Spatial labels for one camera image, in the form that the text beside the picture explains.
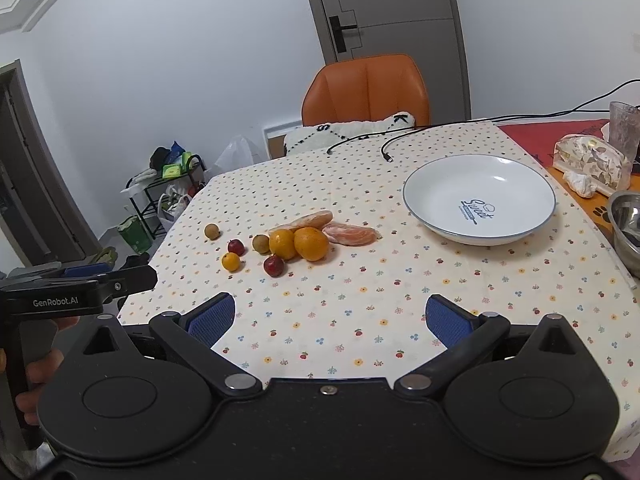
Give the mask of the person's left hand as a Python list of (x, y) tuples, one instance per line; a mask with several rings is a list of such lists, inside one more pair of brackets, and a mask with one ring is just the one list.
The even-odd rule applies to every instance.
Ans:
[(25, 374), (28, 381), (32, 384), (32, 389), (20, 392), (17, 396), (14, 396), (13, 403), (21, 412), (22, 419), (24, 419), (27, 425), (33, 427), (39, 426), (37, 406), (43, 386), (47, 382), (50, 382), (63, 360), (64, 356), (62, 351), (57, 348), (52, 348), (42, 359), (31, 362), (25, 367)]

